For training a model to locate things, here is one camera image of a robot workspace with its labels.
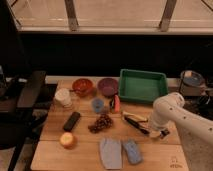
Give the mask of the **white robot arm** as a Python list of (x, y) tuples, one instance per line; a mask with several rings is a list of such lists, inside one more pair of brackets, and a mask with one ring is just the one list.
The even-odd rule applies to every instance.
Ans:
[(181, 136), (190, 171), (213, 171), (213, 121), (184, 108), (185, 100), (177, 92), (156, 99), (149, 127), (163, 131), (173, 121)]

